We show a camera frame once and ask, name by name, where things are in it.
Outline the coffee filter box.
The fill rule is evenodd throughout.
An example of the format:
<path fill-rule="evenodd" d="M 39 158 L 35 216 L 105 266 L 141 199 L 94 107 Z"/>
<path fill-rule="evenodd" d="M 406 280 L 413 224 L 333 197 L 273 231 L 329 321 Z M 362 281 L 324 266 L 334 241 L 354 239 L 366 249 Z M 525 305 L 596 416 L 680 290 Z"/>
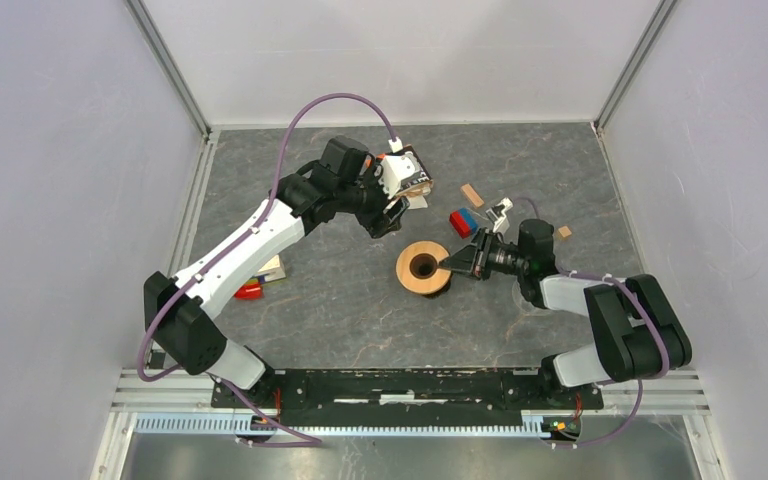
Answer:
<path fill-rule="evenodd" d="M 421 159 L 419 158 L 418 154 L 416 153 L 415 149 L 408 145 L 404 147 L 402 150 L 392 153 L 383 153 L 378 155 L 377 157 L 371 157 L 367 156 L 366 162 L 365 162 L 365 170 L 368 168 L 376 168 L 376 174 L 379 175 L 379 182 L 380 177 L 382 175 L 382 167 L 381 167 L 381 160 L 385 155 L 394 155 L 394 154 L 402 154 L 407 151 L 411 151 L 414 153 L 414 155 L 417 158 L 417 163 L 419 167 L 419 173 L 411 178 L 408 182 L 405 183 L 405 189 L 401 191 L 396 197 L 402 197 L 402 195 L 425 195 L 426 197 L 431 193 L 432 187 L 433 187 L 433 178 L 431 174 L 429 173 L 426 166 L 423 164 Z"/>

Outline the clear glass dripper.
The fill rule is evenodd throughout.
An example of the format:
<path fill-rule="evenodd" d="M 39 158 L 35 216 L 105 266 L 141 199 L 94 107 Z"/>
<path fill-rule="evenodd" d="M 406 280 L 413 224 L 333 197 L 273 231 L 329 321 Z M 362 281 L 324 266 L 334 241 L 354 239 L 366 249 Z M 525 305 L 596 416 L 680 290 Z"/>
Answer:
<path fill-rule="evenodd" d="M 553 313 L 552 310 L 543 309 L 534 306 L 527 301 L 521 294 L 520 285 L 517 280 L 514 280 L 511 285 L 511 296 L 514 305 L 520 311 L 521 314 L 530 317 L 545 317 Z"/>

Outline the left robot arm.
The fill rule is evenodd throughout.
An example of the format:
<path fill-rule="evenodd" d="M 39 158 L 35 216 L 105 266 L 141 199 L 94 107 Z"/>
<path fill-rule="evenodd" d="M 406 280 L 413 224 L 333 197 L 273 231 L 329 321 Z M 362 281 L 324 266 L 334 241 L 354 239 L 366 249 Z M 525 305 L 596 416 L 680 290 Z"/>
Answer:
<path fill-rule="evenodd" d="M 373 239 L 398 230 L 409 208 L 403 187 L 419 173 L 418 160 L 410 146 L 375 157 L 352 139 L 330 139 L 318 159 L 279 179 L 253 216 L 208 254 L 173 276 L 147 278 L 144 342 L 156 342 L 191 375 L 234 384 L 248 406 L 266 405 L 274 381 L 265 362 L 229 340 L 215 318 L 270 259 L 339 213 L 354 216 Z"/>

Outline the white paper filter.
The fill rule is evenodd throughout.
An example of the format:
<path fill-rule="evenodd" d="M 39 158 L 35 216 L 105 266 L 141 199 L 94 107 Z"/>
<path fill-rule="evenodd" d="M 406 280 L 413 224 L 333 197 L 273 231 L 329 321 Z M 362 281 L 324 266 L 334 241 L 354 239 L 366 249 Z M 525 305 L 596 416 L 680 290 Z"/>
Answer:
<path fill-rule="evenodd" d="M 402 195 L 402 198 L 408 202 L 409 210 L 424 209 L 428 207 L 425 195 Z"/>

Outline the wooden ring holder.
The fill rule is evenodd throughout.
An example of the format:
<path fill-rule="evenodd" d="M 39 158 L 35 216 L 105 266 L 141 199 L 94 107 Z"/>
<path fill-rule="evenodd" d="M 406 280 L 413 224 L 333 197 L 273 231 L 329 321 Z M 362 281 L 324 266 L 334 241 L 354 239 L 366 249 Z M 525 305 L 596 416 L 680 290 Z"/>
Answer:
<path fill-rule="evenodd" d="M 438 262 L 449 256 L 448 250 L 432 241 L 418 241 L 408 245 L 398 256 L 396 278 L 407 291 L 420 295 L 440 289 L 451 282 L 451 272 L 438 267 Z"/>

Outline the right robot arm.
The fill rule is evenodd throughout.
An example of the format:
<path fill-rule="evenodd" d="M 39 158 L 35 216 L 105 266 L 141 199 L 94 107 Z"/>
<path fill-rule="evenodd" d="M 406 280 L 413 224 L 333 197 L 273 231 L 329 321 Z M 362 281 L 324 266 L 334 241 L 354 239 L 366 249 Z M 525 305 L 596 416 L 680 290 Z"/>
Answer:
<path fill-rule="evenodd" d="M 537 392 L 545 405 L 566 406 L 580 386 L 660 378 L 690 363 L 689 337 L 654 276 L 565 270 L 556 262 L 554 234 L 542 219 L 522 221 L 513 243 L 481 228 L 440 263 L 475 280 L 511 275 L 531 305 L 588 320 L 591 343 L 542 360 Z"/>

